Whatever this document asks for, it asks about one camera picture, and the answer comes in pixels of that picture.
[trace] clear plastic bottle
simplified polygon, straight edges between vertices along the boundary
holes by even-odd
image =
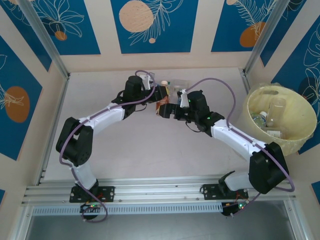
[[[262,127],[261,129],[278,139],[287,139],[288,137],[288,131],[285,127]]]
[[[165,87],[167,96],[165,96],[163,99],[161,99],[160,101],[158,101],[158,102],[155,104],[155,113],[156,113],[157,115],[159,115],[159,108],[160,108],[160,106],[169,103],[168,82],[167,82],[167,81],[162,81],[162,82],[161,82],[161,86],[164,86],[164,87]]]
[[[280,127],[283,115],[286,109],[286,100],[281,97],[271,99],[268,115],[266,117],[266,125],[268,127]]]
[[[267,113],[265,111],[262,111],[259,114],[251,113],[251,118],[259,128],[267,126]]]

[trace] white table surface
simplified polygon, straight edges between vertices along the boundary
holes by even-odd
[[[234,90],[237,100],[231,123],[241,113],[247,93],[238,68],[151,72],[155,73],[158,83],[173,79],[190,80],[191,83],[208,77],[222,79]],[[132,70],[71,74],[45,181],[73,179],[69,168],[59,163],[59,154],[55,150],[65,120],[86,117],[104,108],[125,88],[126,80],[134,73]],[[233,104],[229,90],[215,81],[203,82],[195,88],[200,89],[210,110],[227,117]],[[155,103],[149,104],[146,110],[133,113],[95,136],[89,161],[98,179],[203,176],[248,168],[248,163],[223,142],[203,132],[192,132],[183,121],[156,116],[155,108]]]

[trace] black bracket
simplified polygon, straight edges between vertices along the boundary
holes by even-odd
[[[204,184],[200,192],[203,194],[204,200],[235,200],[237,199],[237,195],[240,195],[242,199],[248,199],[249,197],[248,192],[245,192],[243,189],[223,194],[219,188],[219,184]]]
[[[94,186],[90,192],[103,203],[112,203],[115,197],[114,186]],[[96,202],[88,193],[86,193],[79,185],[74,186],[70,193],[70,203],[92,203]]]

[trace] bottle cap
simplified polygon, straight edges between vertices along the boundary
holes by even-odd
[[[167,86],[167,85],[168,85],[168,82],[167,82],[167,81],[161,81],[161,83],[160,83],[160,84],[161,84],[161,86],[164,86],[164,85],[166,85],[166,86]]]
[[[262,111],[262,112],[260,112],[260,115],[262,115],[266,118],[268,114],[265,111]]]

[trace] vent grille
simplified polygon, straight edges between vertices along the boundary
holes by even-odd
[[[221,213],[220,202],[183,203],[183,204],[112,204],[107,205],[109,215],[131,214],[184,214],[184,213]],[[105,214],[104,208],[97,208],[86,215]],[[72,216],[80,215],[80,206],[37,206],[33,216]]]

